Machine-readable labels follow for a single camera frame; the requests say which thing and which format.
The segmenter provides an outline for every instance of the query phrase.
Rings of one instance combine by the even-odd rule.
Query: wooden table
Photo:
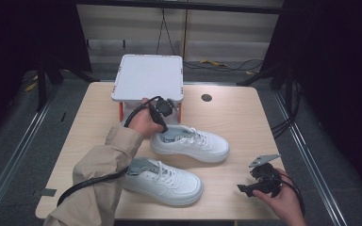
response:
[[[118,103],[111,100],[113,83],[92,83],[75,117],[46,188],[55,197],[42,196],[38,218],[56,208],[60,195],[72,185],[74,165],[94,146],[105,143],[107,132],[119,124]],[[212,101],[202,100],[203,94]],[[204,182],[202,198],[188,207],[172,207],[141,194],[123,191],[117,219],[268,219],[277,218],[257,198],[239,192],[237,184],[255,183],[248,164],[259,155],[278,153],[257,92],[253,88],[184,85],[181,124],[214,133],[228,140],[230,155],[221,163],[202,163],[184,155],[158,155],[144,140],[137,156],[159,159],[188,170]],[[283,169],[280,158],[271,162]]]

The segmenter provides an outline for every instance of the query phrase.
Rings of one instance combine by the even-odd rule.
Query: black cable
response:
[[[115,172],[113,174],[109,174],[106,176],[102,176],[102,177],[96,177],[96,178],[91,178],[87,181],[78,183],[72,187],[70,187],[69,189],[67,189],[58,199],[58,204],[57,206],[61,205],[61,203],[70,195],[72,195],[73,193],[75,193],[77,190],[87,187],[87,186],[92,186],[95,185],[97,183],[101,183],[101,182],[106,182],[106,181],[111,181],[111,180],[115,180],[118,179],[122,176],[125,175],[125,173],[128,171],[128,167],[126,167],[125,169],[119,171],[119,172]]]
[[[164,17],[164,8],[161,10],[161,15],[162,15],[162,21],[164,22],[164,26],[166,27],[166,32],[167,32],[167,37],[169,38],[170,47],[172,48],[173,55],[175,55],[172,39],[170,38],[169,28],[167,28],[166,18]]]
[[[148,101],[140,104],[137,108],[135,108],[131,114],[128,116],[127,120],[124,123],[124,127],[128,127],[129,123],[132,121],[132,119],[134,119],[134,117],[138,114],[138,112],[140,112],[142,109],[144,108],[149,108],[149,106],[147,106],[148,104],[150,104],[151,102],[153,102],[155,99],[162,99],[160,96],[156,96],[154,98],[149,99]]]
[[[242,66],[245,65],[248,62],[252,62],[252,61],[260,61],[257,65],[255,65],[252,68],[248,68],[248,69],[242,69]],[[258,68],[261,64],[263,63],[263,60],[261,59],[249,59],[249,60],[245,60],[242,62],[241,65],[239,65],[237,68],[233,69],[233,68],[213,68],[213,67],[205,67],[205,66],[201,66],[201,65],[196,65],[196,64],[192,64],[192,63],[188,63],[184,61],[184,66],[190,69],[207,69],[207,70],[213,70],[213,71],[217,71],[217,72],[222,72],[222,73],[228,73],[228,72],[233,72],[233,71],[249,71],[249,70],[253,70]]]
[[[159,35],[158,35],[158,40],[157,40],[157,49],[156,49],[156,54],[158,54],[158,47],[160,46],[161,30],[163,29],[163,24],[164,24],[164,20],[163,20],[163,19],[161,19],[160,33],[159,33]]]
[[[281,180],[281,183],[282,183],[282,184],[289,186],[290,189],[292,189],[293,192],[295,192],[296,197],[298,197],[299,204],[300,204],[300,206],[301,206],[302,214],[303,214],[303,216],[304,216],[304,214],[305,214],[305,206],[304,206],[304,198],[303,198],[303,196],[302,196],[301,190],[299,189],[299,187],[296,186],[296,183],[292,180],[292,178],[286,176],[286,175],[283,174],[283,173],[280,173],[280,175],[287,177],[287,178],[292,182],[292,185],[291,185],[290,183],[288,183],[288,182],[286,182],[286,181],[284,181],[284,180]]]
[[[164,8],[161,9],[161,14],[162,14],[162,19],[161,19],[160,32],[159,32],[158,41],[157,41],[156,54],[158,54],[158,49],[159,49],[159,46],[160,46],[160,39],[161,39],[161,31],[162,31],[163,25],[164,25],[165,28],[166,28],[166,32],[167,32],[167,37],[168,37],[169,42],[170,42],[170,47],[172,48],[173,54],[176,55],[176,53],[175,53],[175,51],[173,49],[173,44],[172,44],[172,39],[170,37],[169,28],[167,27],[166,17],[165,17],[165,14],[164,14]],[[256,61],[256,60],[260,61],[260,62],[257,65],[255,65],[254,67],[248,68],[248,69],[242,69],[242,66],[244,64],[246,64],[247,62],[252,62],[252,61]],[[213,71],[217,71],[217,72],[226,73],[226,72],[233,72],[233,71],[248,71],[248,70],[256,69],[260,65],[263,64],[263,60],[262,59],[246,60],[239,67],[237,67],[236,69],[232,69],[232,68],[228,68],[228,67],[227,68],[210,68],[210,67],[204,67],[204,66],[201,66],[201,65],[191,64],[191,63],[188,63],[188,62],[185,62],[185,61],[183,63],[184,63],[185,67],[190,68],[190,69],[208,69],[208,70],[213,70]]]
[[[298,85],[296,81],[295,81],[295,98],[296,98],[295,109],[293,110],[292,114],[285,121],[271,128],[272,134],[274,135],[274,139],[280,137],[292,125],[298,114],[299,104],[302,98],[302,88]]]

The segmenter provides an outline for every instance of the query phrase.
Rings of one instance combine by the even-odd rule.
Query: black curtain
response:
[[[48,57],[55,68],[91,71],[76,5],[0,0],[0,121],[25,72]]]
[[[362,178],[362,1],[329,1],[295,69],[322,126]]]

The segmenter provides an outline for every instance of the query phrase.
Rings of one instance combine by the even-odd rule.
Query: black cord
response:
[[[160,25],[160,32],[159,32],[159,36],[158,36],[158,41],[157,41],[157,48],[156,48],[156,54],[158,54],[158,49],[160,46],[160,39],[161,39],[161,32],[163,29],[163,25],[166,28],[166,32],[167,32],[167,37],[169,39],[170,42],[170,47],[172,48],[173,54],[176,55],[174,49],[173,49],[173,44],[172,44],[172,39],[170,37],[170,33],[169,33],[169,28],[167,27],[167,22],[166,22],[166,17],[164,14],[164,8],[161,9],[161,14],[162,14],[162,19],[161,19],[161,25]],[[242,69],[242,66],[248,62],[252,62],[252,61],[259,61],[259,63],[257,65],[255,65],[254,67],[248,68],[248,69]],[[249,71],[249,70],[253,70],[256,69],[258,67],[260,67],[260,65],[263,64],[263,60],[262,59],[250,59],[250,60],[246,60],[244,62],[242,62],[242,64],[237,67],[236,69],[232,69],[232,68],[210,68],[210,67],[205,67],[205,66],[201,66],[201,65],[195,65],[195,64],[191,64],[188,62],[183,62],[184,66],[190,69],[208,69],[208,70],[213,70],[213,71],[217,71],[217,72],[233,72],[233,71]]]
[[[292,185],[291,185],[290,183],[288,183],[288,182],[286,182],[284,180],[281,180],[281,183],[283,183],[284,185],[289,186],[295,192],[296,196],[298,197],[299,204],[301,206],[302,214],[304,216],[304,214],[305,214],[305,206],[304,206],[304,198],[302,196],[301,190],[299,189],[299,187],[296,186],[296,183],[292,180],[292,178],[286,176],[283,173],[280,173],[280,175],[287,177],[292,182]]]
[[[277,139],[280,137],[294,122],[296,115],[299,111],[299,104],[301,102],[302,98],[302,88],[299,86],[299,84],[295,82],[295,109],[293,110],[292,114],[283,122],[280,124],[274,126],[271,128],[272,134],[274,135],[274,139]]]
[[[259,61],[259,63],[257,65],[255,65],[254,67],[251,68],[247,68],[247,69],[242,69],[242,66],[245,65],[248,62],[253,62],[253,61]],[[213,67],[205,67],[205,66],[201,66],[201,65],[196,65],[196,64],[192,64],[192,63],[188,63],[188,62],[184,62],[184,66],[190,69],[207,69],[207,70],[212,70],[212,71],[217,71],[217,72],[222,72],[222,73],[228,73],[228,72],[233,72],[233,71],[249,71],[249,70],[253,70],[258,68],[261,64],[263,63],[263,60],[261,59],[249,59],[249,60],[245,60],[242,62],[241,65],[239,65],[239,67],[233,69],[233,68],[213,68]]]
[[[153,102],[155,99],[162,99],[160,96],[156,96],[154,98],[149,99],[148,101],[140,104],[137,108],[135,108],[131,114],[128,116],[127,120],[124,123],[124,127],[128,127],[129,123],[132,121],[132,119],[134,119],[134,117],[138,114],[138,112],[140,112],[142,109],[144,108],[148,108],[148,104],[150,104],[151,102]]]
[[[161,25],[160,25],[160,33],[158,35],[158,40],[157,40],[156,54],[158,54],[158,49],[160,46],[161,31],[163,29],[163,25],[166,27],[166,32],[167,32],[167,37],[169,38],[170,47],[172,48],[173,55],[175,55],[175,51],[173,49],[173,44],[172,44],[172,39],[170,38],[169,28],[167,27],[166,17],[164,16],[164,8],[161,9]]]
[[[75,193],[77,190],[87,187],[87,186],[92,186],[95,185],[97,183],[101,183],[101,182],[106,182],[106,181],[111,181],[111,180],[115,180],[118,179],[122,176],[125,175],[125,173],[128,171],[128,167],[126,167],[125,169],[119,171],[119,172],[115,172],[113,174],[109,174],[106,176],[102,176],[102,177],[96,177],[96,178],[91,178],[88,181],[84,181],[81,183],[78,183],[72,187],[70,187],[69,189],[67,189],[58,199],[58,204],[57,206],[61,205],[61,203],[70,195],[72,195],[73,193]]]

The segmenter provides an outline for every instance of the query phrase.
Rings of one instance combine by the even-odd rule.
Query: shoelace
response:
[[[206,133],[202,133],[200,131],[197,131],[195,128],[190,128],[189,130],[191,133],[195,134],[193,137],[191,137],[189,139],[189,142],[192,143],[197,143],[199,145],[202,146],[209,146],[209,139],[208,139],[208,135]]]
[[[166,165],[164,165],[161,161],[157,161],[158,163],[158,175],[157,180],[161,180],[162,182],[165,182],[166,184],[170,184],[175,181],[175,175],[176,172],[174,169],[167,168]]]

